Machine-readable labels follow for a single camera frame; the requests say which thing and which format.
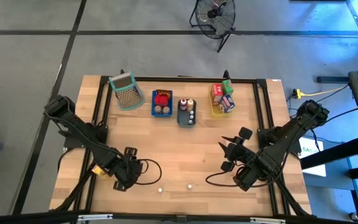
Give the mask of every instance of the wooden table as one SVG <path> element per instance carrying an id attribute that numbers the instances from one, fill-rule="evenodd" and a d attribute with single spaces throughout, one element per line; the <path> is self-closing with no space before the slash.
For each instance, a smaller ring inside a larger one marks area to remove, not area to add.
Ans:
<path id="1" fill-rule="evenodd" d="M 90 122 L 98 92 L 100 76 L 84 76 L 76 103 L 76 114 Z M 227 144 L 221 136 L 235 136 L 242 126 L 253 130 L 244 145 L 257 151 L 258 129 L 254 91 L 251 84 L 234 83 L 233 98 L 236 110 L 229 118 L 215 119 L 210 114 L 208 94 L 211 83 L 138 82 L 145 95 L 145 103 L 130 111 L 118 108 L 112 97 L 109 108 L 109 133 L 107 145 L 123 151 L 126 146 L 138 148 L 138 158 L 156 160 L 162 167 L 163 176 L 153 185 L 134 185 L 127 192 L 113 190 L 114 177 L 96 179 L 92 212 L 158 213 L 188 215 L 272 215 L 268 187 L 254 188 L 247 192 L 238 187 L 216 187 L 205 182 L 205 177 L 221 172 L 223 150 L 218 142 Z M 276 126 L 288 120 L 287 104 L 280 80 L 267 80 L 270 105 Z M 154 118 L 150 115 L 152 90 L 173 90 L 174 104 L 180 98 L 192 98 L 197 102 L 197 121 L 194 128 L 180 128 L 175 112 L 171 118 Z M 260 97 L 265 127 L 268 127 L 264 99 Z M 78 182 L 84 149 L 74 149 L 62 160 L 53 191 L 50 208 L 56 208 Z M 158 169 L 150 164 L 139 182 L 150 182 L 158 177 Z M 213 177 L 210 181 L 233 184 L 235 172 Z M 311 212 L 299 160 L 288 157 L 284 168 L 285 183 L 296 201 Z M 85 186 L 80 208 L 85 207 Z M 278 187 L 275 188 L 278 210 L 283 213 Z"/>

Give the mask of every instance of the gray floor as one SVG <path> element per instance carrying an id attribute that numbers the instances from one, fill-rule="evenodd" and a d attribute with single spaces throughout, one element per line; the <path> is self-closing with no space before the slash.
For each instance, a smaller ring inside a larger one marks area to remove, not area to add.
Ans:
<path id="1" fill-rule="evenodd" d="M 193 4 L 88 1 L 80 30 L 189 30 Z M 358 30 L 344 2 L 236 4 L 238 30 Z M 79 0 L 0 0 L 0 29 L 71 29 L 79 5 Z M 6 145 L 0 151 L 0 215 L 9 213 L 67 40 L 67 36 L 0 36 L 0 141 Z M 217 41 L 203 35 L 77 36 L 60 93 L 76 100 L 83 75 L 115 75 L 120 68 L 138 76 L 172 77 L 221 77 L 227 69 L 232 77 L 282 79 L 287 95 L 293 88 L 312 93 L 340 87 L 314 80 L 318 75 L 346 76 L 358 70 L 358 37 L 232 36 L 220 54 L 217 47 Z M 292 100 L 291 107 L 302 102 Z M 355 105 L 349 89 L 324 101 L 332 115 Z M 341 131 L 332 134 L 333 130 Z M 316 134 L 333 141 L 354 139 L 358 113 L 338 118 L 316 129 Z M 48 209 L 62 143 L 50 125 L 24 212 Z M 310 187 L 308 192 L 319 217 L 347 220 L 346 214 L 354 211 L 343 203 L 349 201 L 346 192 Z"/>

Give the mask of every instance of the electric fan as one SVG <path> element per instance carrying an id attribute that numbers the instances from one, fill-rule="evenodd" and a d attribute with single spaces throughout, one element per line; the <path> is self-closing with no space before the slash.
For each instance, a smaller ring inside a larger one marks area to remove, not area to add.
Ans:
<path id="1" fill-rule="evenodd" d="M 197 25 L 191 23 L 194 13 Z M 236 29 L 233 27 L 235 19 L 236 4 L 234 0 L 197 0 L 189 22 L 191 27 L 198 26 L 205 36 L 222 39 L 218 48 L 219 53 Z"/>

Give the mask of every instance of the red box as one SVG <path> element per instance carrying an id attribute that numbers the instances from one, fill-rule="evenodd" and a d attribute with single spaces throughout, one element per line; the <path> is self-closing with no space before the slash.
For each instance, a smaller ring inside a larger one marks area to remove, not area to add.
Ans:
<path id="1" fill-rule="evenodd" d="M 222 85 L 220 83 L 212 84 L 212 89 L 211 89 L 212 104 L 214 105 L 218 104 L 222 96 L 223 96 Z"/>
<path id="2" fill-rule="evenodd" d="M 154 98 L 154 104 L 159 106 L 168 106 L 168 97 L 165 95 L 157 95 Z"/>

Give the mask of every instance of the green box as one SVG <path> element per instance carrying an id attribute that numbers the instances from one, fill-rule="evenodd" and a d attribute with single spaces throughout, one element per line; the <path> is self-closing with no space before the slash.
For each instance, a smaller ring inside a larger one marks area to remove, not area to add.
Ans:
<path id="1" fill-rule="evenodd" d="M 224 80 L 222 82 L 222 88 L 223 88 L 224 95 L 228 95 L 228 94 L 231 95 L 234 91 L 233 85 L 230 80 Z"/>

